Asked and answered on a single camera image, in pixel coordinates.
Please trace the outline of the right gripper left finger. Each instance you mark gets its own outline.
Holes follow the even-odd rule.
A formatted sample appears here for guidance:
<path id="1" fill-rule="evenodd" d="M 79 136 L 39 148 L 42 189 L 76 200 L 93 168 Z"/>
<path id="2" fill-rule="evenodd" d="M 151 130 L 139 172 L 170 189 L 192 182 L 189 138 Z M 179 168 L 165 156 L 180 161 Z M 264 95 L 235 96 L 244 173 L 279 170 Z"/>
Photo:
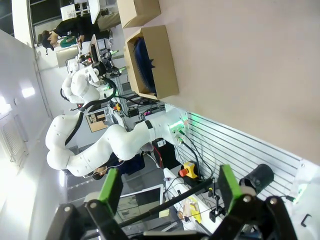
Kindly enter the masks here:
<path id="1" fill-rule="evenodd" d="M 81 240 L 88 231 L 98 230 L 106 240 L 127 240 L 128 236 L 115 220 L 123 189 L 121 175 L 111 169 L 97 199 L 79 207 L 61 204 L 51 223 L 52 240 Z"/>

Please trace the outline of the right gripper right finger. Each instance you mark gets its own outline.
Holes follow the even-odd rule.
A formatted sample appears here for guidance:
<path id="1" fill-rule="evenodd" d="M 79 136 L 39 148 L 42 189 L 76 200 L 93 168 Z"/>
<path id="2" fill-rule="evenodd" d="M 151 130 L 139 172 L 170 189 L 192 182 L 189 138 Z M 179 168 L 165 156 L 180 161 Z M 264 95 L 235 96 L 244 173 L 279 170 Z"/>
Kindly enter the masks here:
<path id="1" fill-rule="evenodd" d="M 280 196 L 265 200 L 244 193 L 227 164 L 221 165 L 217 184 L 226 215 L 216 229 L 218 240 L 296 240 L 297 235 Z"/>

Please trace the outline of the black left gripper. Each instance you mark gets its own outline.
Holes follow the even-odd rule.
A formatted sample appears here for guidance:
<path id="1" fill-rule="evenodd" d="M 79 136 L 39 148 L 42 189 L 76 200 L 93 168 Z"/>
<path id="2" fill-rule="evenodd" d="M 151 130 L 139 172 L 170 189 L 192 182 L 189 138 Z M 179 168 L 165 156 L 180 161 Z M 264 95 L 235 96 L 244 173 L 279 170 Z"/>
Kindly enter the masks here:
<path id="1" fill-rule="evenodd" d="M 121 55 L 119 54 L 119 50 L 106 49 L 101 54 L 101 61 L 95 62 L 90 66 L 92 67 L 96 76 L 102 76 L 106 73 L 108 73 L 109 75 L 121 75 L 122 72 L 126 70 L 126 67 L 117 68 L 113 66 L 107 69 L 104 64 L 120 58 Z"/>

